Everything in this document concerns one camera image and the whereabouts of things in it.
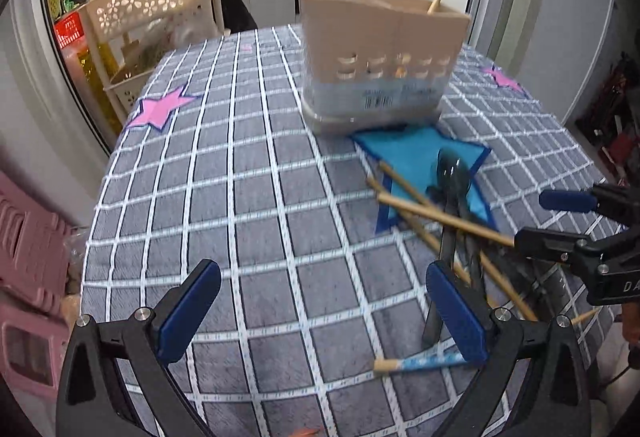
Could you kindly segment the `person's right hand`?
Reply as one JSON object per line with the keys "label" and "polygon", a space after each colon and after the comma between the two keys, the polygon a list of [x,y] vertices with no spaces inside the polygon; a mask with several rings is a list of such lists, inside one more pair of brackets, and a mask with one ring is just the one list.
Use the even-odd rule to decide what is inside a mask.
{"label": "person's right hand", "polygon": [[629,344],[628,365],[640,369],[640,304],[627,303],[622,305],[623,338]]}

